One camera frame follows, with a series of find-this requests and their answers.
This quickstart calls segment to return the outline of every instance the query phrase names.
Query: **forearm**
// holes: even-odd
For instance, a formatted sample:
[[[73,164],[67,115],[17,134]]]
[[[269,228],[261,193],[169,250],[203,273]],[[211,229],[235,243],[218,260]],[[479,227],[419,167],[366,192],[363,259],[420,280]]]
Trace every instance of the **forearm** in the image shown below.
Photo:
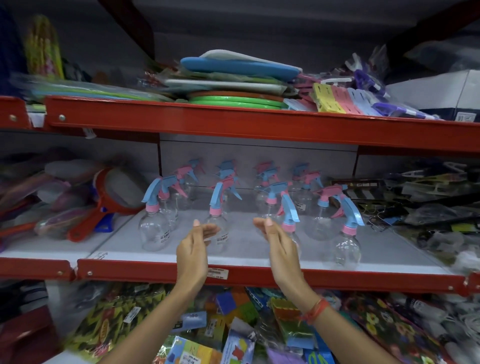
[[[155,310],[99,364],[151,364],[191,299],[191,293],[188,290],[175,287]]]
[[[290,294],[294,297],[293,303],[304,313],[320,299],[306,283],[295,285]],[[341,364],[399,363],[331,307],[318,315],[313,326]]]

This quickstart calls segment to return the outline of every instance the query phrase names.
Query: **white cardboard box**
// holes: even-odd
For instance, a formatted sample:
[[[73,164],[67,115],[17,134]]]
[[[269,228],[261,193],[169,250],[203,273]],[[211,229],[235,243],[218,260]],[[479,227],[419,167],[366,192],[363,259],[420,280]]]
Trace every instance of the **white cardboard box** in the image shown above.
[[[480,122],[480,71],[458,71],[388,85],[387,92],[445,120]]]

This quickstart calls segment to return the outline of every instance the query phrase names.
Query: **person's left hand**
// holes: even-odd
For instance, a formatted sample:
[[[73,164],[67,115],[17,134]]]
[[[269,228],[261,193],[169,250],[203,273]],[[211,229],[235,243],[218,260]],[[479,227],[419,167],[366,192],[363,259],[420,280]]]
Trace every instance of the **person's left hand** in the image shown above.
[[[193,222],[193,229],[177,247],[177,283],[183,290],[196,296],[204,285],[208,273],[205,238],[211,238],[220,231],[215,224],[200,225]]]

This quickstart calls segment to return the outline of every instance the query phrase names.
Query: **blue cutting board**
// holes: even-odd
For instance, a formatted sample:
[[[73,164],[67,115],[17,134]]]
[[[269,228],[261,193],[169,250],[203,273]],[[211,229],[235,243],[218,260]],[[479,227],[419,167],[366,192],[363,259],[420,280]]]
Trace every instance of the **blue cutting board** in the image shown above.
[[[293,80],[300,73],[298,68],[295,67],[254,61],[186,57],[182,58],[180,63],[191,72],[222,72],[243,74],[245,76],[264,76],[273,77],[285,82]]]

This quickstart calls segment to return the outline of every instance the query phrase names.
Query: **red bracelet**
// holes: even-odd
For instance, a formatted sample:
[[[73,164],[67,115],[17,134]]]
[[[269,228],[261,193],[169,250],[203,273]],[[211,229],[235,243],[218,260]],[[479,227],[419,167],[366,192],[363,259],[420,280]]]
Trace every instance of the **red bracelet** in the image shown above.
[[[313,308],[308,311],[306,314],[300,316],[300,320],[305,320],[307,321],[307,324],[311,325],[315,321],[315,319],[318,317],[319,314],[321,314],[324,309],[329,307],[330,304],[328,303],[327,300],[321,298]]]

